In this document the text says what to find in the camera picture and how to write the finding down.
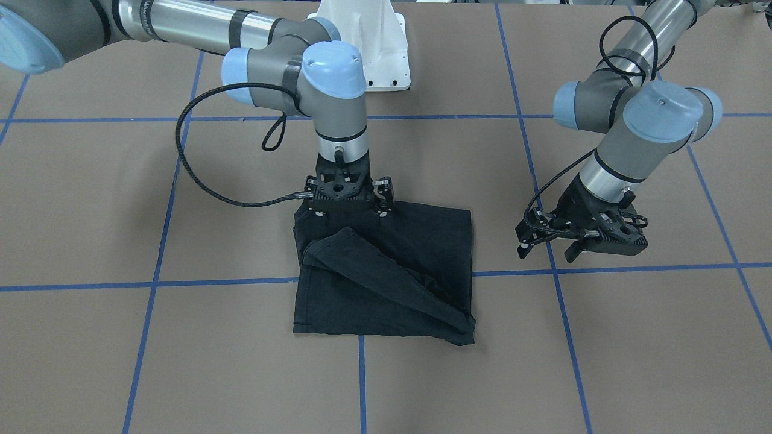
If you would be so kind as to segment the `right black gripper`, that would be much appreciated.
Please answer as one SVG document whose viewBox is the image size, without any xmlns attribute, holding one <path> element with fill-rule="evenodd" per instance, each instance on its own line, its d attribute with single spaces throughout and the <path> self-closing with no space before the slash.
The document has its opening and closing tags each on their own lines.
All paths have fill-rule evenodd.
<svg viewBox="0 0 772 434">
<path fill-rule="evenodd" d="M 392 178 L 372 182 L 369 154 L 342 167 L 317 157 L 316 176 L 307 177 L 306 187 L 312 196 L 305 199 L 305 207 L 318 212 L 357 212 L 375 206 L 383 218 L 395 207 Z"/>
</svg>

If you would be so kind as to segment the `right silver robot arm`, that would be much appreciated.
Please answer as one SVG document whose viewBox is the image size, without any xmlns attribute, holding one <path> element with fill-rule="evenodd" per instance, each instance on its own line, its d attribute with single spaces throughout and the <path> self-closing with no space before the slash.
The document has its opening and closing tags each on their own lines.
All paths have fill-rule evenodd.
<svg viewBox="0 0 772 434">
<path fill-rule="evenodd" d="M 277 200 L 237 201 L 210 189 L 193 172 L 182 126 L 197 104 L 225 93 L 234 101 L 281 113 L 273 131 L 284 135 L 289 116 L 311 118 L 318 138 L 316 173 L 301 192 L 319 214 L 394 208 L 389 177 L 370 176 L 364 59 L 325 17 L 293 21 L 202 1 L 3 1 L 2 64 L 30 75 L 62 68 L 115 42 L 160 41 L 220 55 L 221 85 L 196 96 L 176 123 L 177 156 L 200 189 L 243 208 Z"/>
</svg>

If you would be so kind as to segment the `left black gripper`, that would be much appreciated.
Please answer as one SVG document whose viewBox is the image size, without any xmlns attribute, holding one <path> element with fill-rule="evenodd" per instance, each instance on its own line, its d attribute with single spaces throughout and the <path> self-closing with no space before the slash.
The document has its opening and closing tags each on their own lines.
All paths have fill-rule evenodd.
<svg viewBox="0 0 772 434">
<path fill-rule="evenodd" d="M 642 231 L 648 219 L 637 214 L 634 198 L 629 190 L 620 203 L 599 200 L 575 177 L 554 211 L 532 207 L 524 214 L 516 226 L 519 258 L 526 258 L 535 245 L 554 239 L 572 240 L 563 253 L 568 263 L 584 251 L 636 256 L 648 247 Z"/>
</svg>

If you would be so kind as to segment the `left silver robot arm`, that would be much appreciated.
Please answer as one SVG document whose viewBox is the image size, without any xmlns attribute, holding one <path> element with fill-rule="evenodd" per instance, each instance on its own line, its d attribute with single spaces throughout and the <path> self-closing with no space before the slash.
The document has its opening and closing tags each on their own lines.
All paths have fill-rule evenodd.
<svg viewBox="0 0 772 434">
<path fill-rule="evenodd" d="M 571 240 L 570 263 L 582 252 L 635 256 L 648 241 L 648 219 L 633 206 L 635 192 L 665 157 L 714 131 L 723 115 L 719 96 L 703 87 L 658 80 L 679 37 L 714 1 L 651 1 L 585 81 L 565 83 L 552 102 L 554 120 L 572 130 L 603 134 L 577 160 L 581 170 L 550 212 L 529 203 L 516 226 L 519 257 L 538 244 Z"/>
</svg>

